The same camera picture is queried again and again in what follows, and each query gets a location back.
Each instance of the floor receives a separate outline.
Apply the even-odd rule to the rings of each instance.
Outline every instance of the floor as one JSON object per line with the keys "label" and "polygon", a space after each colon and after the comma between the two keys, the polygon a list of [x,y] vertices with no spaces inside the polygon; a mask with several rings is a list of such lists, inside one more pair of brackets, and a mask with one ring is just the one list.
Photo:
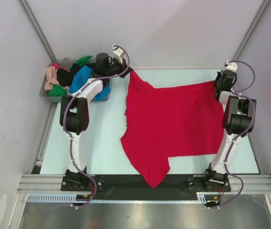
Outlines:
{"label": "floor", "polygon": [[27,203],[19,229],[271,229],[264,195],[241,195],[220,210],[201,204],[92,203],[30,215],[55,205]]}
{"label": "floor", "polygon": [[[138,75],[154,87],[173,87],[213,81],[217,70],[142,70]],[[120,138],[126,129],[125,98],[129,76],[115,78],[106,102],[89,103],[90,124],[85,132],[85,155],[89,174],[138,174],[121,146]],[[66,134],[59,124],[60,104],[57,106],[41,174],[65,173],[69,158]],[[169,159],[169,174],[202,174],[215,155],[173,157]],[[258,168],[248,138],[236,150],[232,173],[257,174]]]}

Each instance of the pink cloth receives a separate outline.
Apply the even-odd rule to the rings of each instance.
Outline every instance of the pink cloth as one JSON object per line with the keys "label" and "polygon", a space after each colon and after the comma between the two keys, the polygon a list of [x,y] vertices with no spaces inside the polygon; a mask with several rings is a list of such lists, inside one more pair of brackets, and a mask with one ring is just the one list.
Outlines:
{"label": "pink cloth", "polygon": [[56,69],[59,69],[59,68],[61,68],[60,66],[59,66],[59,64],[57,64],[57,63],[53,63],[52,64],[52,66],[54,66]]}
{"label": "pink cloth", "polygon": [[57,80],[57,69],[55,66],[50,66],[45,70],[45,75],[46,75],[46,83],[44,85],[44,89],[46,91],[49,91],[53,89],[53,85],[57,84],[60,86],[58,80]]}

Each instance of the black cloth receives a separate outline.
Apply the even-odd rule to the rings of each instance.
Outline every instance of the black cloth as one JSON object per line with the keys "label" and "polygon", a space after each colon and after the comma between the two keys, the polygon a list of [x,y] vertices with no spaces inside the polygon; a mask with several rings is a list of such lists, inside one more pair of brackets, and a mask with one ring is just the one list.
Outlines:
{"label": "black cloth", "polygon": [[72,65],[71,71],[67,71],[63,68],[59,68],[57,70],[57,80],[62,87],[71,86],[73,82],[73,78],[78,73],[78,71],[81,69],[81,66],[74,63]]}

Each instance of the gray plastic bin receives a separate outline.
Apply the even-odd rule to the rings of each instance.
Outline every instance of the gray plastic bin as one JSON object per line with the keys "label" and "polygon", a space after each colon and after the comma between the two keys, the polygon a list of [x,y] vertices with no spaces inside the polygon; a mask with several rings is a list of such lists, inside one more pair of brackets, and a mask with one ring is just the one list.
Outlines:
{"label": "gray plastic bin", "polygon": [[[62,67],[62,68],[67,68],[69,67],[70,65],[72,65],[73,63],[75,63],[76,60],[69,60],[69,59],[64,59],[64,60],[61,60],[61,61],[58,61],[58,64]],[[89,63],[94,63],[95,62],[95,58],[91,58]],[[61,102],[61,97],[49,97],[49,92],[46,91],[44,89],[44,85],[46,83],[46,75],[44,75],[44,79],[43,79],[43,82],[42,82],[42,85],[41,85],[41,89],[40,89],[40,96],[44,99],[46,99],[47,101],[50,101],[51,103],[60,103]],[[112,79],[110,79],[110,89],[111,89],[111,86],[112,86]],[[109,99],[109,95],[110,93],[108,94],[108,96],[106,96],[103,100],[101,101],[107,101]]]}

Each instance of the shiny floor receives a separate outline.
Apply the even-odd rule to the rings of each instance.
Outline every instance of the shiny floor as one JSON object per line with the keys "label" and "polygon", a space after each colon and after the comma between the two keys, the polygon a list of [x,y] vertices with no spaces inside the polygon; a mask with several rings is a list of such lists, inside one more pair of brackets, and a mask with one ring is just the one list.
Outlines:
{"label": "shiny floor", "polygon": [[94,203],[30,215],[55,205],[27,203],[19,229],[271,229],[264,195],[242,195],[220,210],[201,204]]}

